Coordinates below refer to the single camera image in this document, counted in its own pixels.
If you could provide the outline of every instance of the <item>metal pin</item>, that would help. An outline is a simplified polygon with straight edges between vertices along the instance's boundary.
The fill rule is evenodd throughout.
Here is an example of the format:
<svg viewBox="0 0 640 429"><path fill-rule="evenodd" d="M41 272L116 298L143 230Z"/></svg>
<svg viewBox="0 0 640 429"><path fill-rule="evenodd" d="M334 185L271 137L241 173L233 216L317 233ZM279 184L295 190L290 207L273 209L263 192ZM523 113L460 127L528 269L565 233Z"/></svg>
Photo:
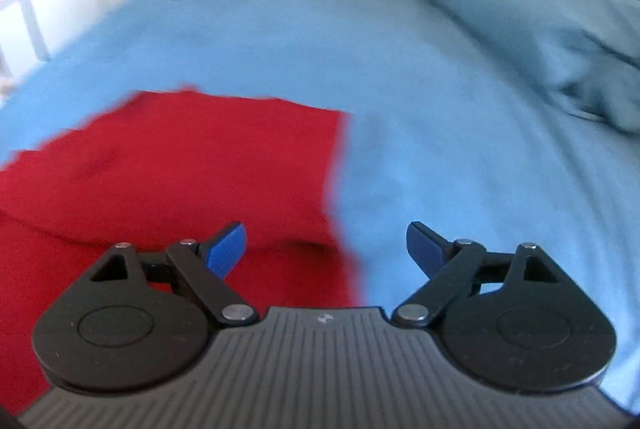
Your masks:
<svg viewBox="0 0 640 429"><path fill-rule="evenodd" d="M398 316L409 323L419 323L429 317L429 309L421 304L403 304L398 308Z"/></svg>
<svg viewBox="0 0 640 429"><path fill-rule="evenodd" d="M222 316L233 322L242 322L254 316L254 309L248 304L230 304L222 310Z"/></svg>

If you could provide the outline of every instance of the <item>blue pillow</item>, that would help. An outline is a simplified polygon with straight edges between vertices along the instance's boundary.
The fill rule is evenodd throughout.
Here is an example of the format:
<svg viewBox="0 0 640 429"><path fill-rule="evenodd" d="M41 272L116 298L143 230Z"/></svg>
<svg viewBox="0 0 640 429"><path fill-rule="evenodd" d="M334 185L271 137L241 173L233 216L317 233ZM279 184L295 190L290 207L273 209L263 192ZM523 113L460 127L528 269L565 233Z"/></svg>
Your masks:
<svg viewBox="0 0 640 429"><path fill-rule="evenodd" d="M569 113L640 133L640 0L434 0Z"/></svg>

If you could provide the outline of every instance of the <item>bed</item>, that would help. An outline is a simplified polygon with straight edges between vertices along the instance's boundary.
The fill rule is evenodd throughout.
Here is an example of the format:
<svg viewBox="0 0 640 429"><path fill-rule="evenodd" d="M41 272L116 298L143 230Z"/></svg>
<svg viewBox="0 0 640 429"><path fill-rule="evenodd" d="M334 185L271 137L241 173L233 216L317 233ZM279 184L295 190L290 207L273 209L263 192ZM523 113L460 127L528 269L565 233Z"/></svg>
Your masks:
<svg viewBox="0 0 640 429"><path fill-rule="evenodd" d="M183 83L352 115L331 207L367 303L422 285L413 220L493 251L540 244L613 322L602 389L640 412L638 135L551 105L433 0L130 0L0 109L0 163Z"/></svg>

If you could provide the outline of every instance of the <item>red cloth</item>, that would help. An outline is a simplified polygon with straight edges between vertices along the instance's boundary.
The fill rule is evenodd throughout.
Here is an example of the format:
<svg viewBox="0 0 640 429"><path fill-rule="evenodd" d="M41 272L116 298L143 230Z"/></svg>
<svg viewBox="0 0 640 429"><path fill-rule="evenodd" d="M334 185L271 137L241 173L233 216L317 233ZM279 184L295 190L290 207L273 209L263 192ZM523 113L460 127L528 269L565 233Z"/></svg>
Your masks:
<svg viewBox="0 0 640 429"><path fill-rule="evenodd" d="M0 403L46 389L31 351L44 309L104 250L206 239L242 221L228 278L268 305L356 304L348 258L324 214L344 117L278 99L138 94L0 172Z"/></svg>

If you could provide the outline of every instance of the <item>ribbed gray plastic surface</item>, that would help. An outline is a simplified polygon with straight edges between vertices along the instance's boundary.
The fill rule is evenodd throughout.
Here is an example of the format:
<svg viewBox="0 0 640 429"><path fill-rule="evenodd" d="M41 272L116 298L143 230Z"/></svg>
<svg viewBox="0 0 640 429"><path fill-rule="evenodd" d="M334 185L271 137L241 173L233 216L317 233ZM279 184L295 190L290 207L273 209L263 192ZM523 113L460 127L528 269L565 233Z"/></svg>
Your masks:
<svg viewBox="0 0 640 429"><path fill-rule="evenodd" d="M421 330L377 308L272 308L223 330L188 373L127 397L52 389L21 417L30 429L623 428L597 389L523 397L453 367Z"/></svg>

